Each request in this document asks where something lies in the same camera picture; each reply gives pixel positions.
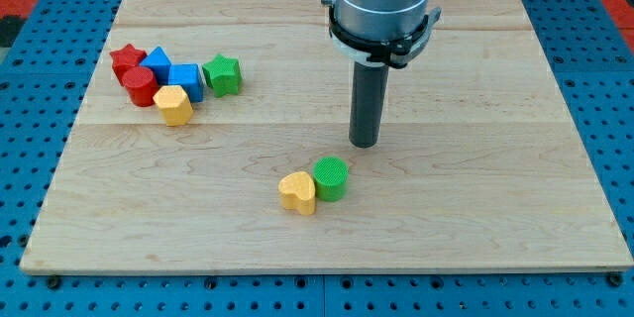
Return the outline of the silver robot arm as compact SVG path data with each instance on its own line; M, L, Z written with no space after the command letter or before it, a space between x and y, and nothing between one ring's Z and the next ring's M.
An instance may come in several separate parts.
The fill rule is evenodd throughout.
M428 0L321 0L334 47L356 65L401 69L427 46L442 9Z

